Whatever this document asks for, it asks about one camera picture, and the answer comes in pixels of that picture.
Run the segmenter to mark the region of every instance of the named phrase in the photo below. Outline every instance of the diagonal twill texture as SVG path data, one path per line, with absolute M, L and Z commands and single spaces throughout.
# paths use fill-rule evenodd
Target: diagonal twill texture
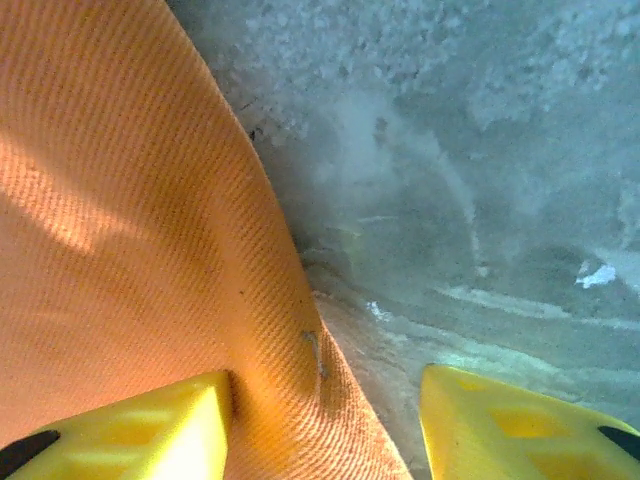
M 226 369 L 228 478 L 409 478 L 164 2 L 11 0 L 0 22 L 2 443 Z

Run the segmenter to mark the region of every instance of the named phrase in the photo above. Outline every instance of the yellow plastic wedge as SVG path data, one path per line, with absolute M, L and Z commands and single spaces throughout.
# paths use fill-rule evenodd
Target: yellow plastic wedge
M 640 479 L 629 425 L 456 368 L 425 368 L 420 419 L 434 480 Z
M 231 408 L 227 374 L 199 375 L 38 430 L 9 480 L 221 479 Z

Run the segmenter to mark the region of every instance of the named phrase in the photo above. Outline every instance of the white speck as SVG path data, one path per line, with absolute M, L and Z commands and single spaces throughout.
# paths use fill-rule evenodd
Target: white speck
M 367 308 L 369 309 L 369 311 L 371 313 L 373 313 L 373 315 L 378 320 L 381 320 L 383 322 L 390 322 L 393 319 L 393 315 L 391 315 L 391 313 L 389 313 L 389 312 L 386 312 L 386 311 L 382 310 L 378 306 L 378 302 L 376 302 L 376 301 L 367 302 Z
M 616 269 L 611 265 L 602 265 L 591 275 L 576 278 L 576 284 L 581 283 L 582 288 L 591 288 L 594 285 L 607 285 L 616 279 Z

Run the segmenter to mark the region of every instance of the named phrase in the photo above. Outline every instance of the black rubber tip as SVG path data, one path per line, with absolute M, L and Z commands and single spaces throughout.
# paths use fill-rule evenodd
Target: black rubber tip
M 52 445 L 60 438 L 60 432 L 45 430 L 34 433 L 10 443 L 0 450 L 0 480 L 5 480 L 12 473 L 26 464 L 33 457 Z
M 640 462 L 640 437 L 615 427 L 602 425 L 600 433 Z

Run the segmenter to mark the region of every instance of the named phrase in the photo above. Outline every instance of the yellow plastic part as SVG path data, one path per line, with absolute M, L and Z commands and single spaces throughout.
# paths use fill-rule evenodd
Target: yellow plastic part
M 199 375 L 39 429 L 60 439 L 9 478 L 221 479 L 231 408 L 227 374 Z
M 640 435 L 629 425 L 456 368 L 425 368 L 420 421 L 434 480 L 640 479 L 640 462 L 598 431 Z

